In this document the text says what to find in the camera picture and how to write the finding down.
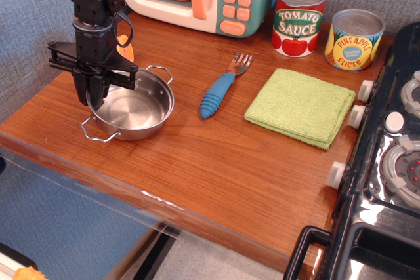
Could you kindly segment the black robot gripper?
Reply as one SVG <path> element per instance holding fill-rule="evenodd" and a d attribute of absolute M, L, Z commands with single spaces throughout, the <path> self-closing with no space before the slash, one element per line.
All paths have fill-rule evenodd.
<path fill-rule="evenodd" d="M 79 101 L 97 110 L 107 97 L 110 84 L 135 89 L 138 66 L 117 51 L 122 44 L 117 40 L 114 21 L 107 19 L 99 26 L 73 19 L 72 25 L 74 43 L 48 43 L 49 64 L 72 73 Z"/>

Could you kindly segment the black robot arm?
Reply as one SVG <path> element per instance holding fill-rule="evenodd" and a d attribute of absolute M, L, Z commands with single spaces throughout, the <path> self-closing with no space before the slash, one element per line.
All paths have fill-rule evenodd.
<path fill-rule="evenodd" d="M 51 67 L 68 71 L 79 101 L 98 109 L 111 85 L 133 90 L 138 66 L 119 50 L 131 44 L 133 35 L 120 41 L 117 25 L 129 21 L 125 0 L 72 0 L 75 42 L 50 42 Z"/>

